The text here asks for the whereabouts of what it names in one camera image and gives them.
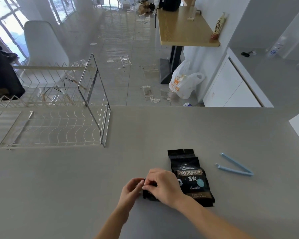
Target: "wooden table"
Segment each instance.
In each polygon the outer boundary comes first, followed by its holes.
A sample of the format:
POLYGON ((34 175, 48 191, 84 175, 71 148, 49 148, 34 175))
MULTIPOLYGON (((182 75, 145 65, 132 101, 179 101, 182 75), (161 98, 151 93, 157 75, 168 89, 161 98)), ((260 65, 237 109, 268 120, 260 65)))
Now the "wooden table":
POLYGON ((161 84, 168 84, 171 75, 180 64, 183 46, 219 47, 218 40, 210 38, 212 30, 202 15, 194 21, 187 20, 189 6, 179 7, 175 12, 157 10, 160 40, 162 45, 172 45, 169 60, 160 59, 161 84))

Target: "white counter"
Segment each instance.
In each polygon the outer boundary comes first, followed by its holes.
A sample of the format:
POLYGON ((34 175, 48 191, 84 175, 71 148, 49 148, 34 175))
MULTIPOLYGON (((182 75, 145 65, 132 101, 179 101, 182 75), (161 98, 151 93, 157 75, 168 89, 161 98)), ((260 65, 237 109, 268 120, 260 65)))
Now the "white counter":
MULTIPOLYGON (((167 150, 192 148, 215 207, 255 238, 299 238, 299 138, 276 108, 112 107, 107 148, 0 150, 0 239, 90 239, 115 208, 122 186, 167 150), (224 152, 251 169, 245 177, 224 152)), ((175 210, 140 198, 121 238, 201 238, 175 210)))

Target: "metal rack frame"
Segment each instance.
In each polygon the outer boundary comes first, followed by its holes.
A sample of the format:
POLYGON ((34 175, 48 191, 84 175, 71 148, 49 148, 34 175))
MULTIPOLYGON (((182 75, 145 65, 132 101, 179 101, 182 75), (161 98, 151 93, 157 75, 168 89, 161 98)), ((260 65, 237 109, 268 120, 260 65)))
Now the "metal rack frame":
POLYGON ((54 65, 14 68, 19 78, 20 70, 26 69, 40 70, 42 74, 47 74, 47 70, 49 74, 51 74, 50 70, 71 71, 74 77, 75 72, 83 73, 79 82, 69 82, 68 86, 64 82, 65 94, 61 93, 57 86, 47 87, 44 84, 38 84, 35 87, 25 87, 26 92, 20 99, 15 99, 15 97, 3 99, 2 97, 0 99, 0 121, 5 126, 0 126, 0 147, 58 147, 97 143, 106 147, 111 107, 93 54, 85 67, 81 63, 71 67, 54 65), (92 106, 93 108, 99 107, 96 112, 97 117, 90 105, 94 102, 91 98, 95 95, 93 88, 98 78, 104 95, 92 106), (52 98, 40 100, 44 97, 43 92, 34 95, 39 88, 43 90, 44 95, 49 92, 46 97, 52 98), (94 135, 96 129, 99 139, 96 139, 94 135))

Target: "hand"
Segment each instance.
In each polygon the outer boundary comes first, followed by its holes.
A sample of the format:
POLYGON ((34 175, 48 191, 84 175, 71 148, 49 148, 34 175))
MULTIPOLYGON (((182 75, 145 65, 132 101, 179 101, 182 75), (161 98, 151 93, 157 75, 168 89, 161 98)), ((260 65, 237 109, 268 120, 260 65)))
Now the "hand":
POLYGON ((176 203, 184 196, 174 173, 163 169, 151 169, 143 186, 165 205, 176 209, 176 203), (157 187, 150 185, 156 182, 157 187))
POLYGON ((131 211, 135 200, 140 195, 139 193, 142 190, 143 184, 143 178, 133 178, 122 189, 116 209, 127 217, 126 220, 128 219, 128 214, 131 211))

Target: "black table base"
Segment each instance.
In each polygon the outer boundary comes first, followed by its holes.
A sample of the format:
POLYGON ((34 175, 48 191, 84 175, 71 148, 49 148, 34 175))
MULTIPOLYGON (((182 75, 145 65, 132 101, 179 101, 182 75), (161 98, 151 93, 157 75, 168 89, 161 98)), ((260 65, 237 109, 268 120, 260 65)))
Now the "black table base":
POLYGON ((159 59, 159 76, 161 84, 169 84, 171 76, 180 65, 180 54, 182 53, 183 46, 173 46, 171 49, 171 56, 168 59, 159 59))

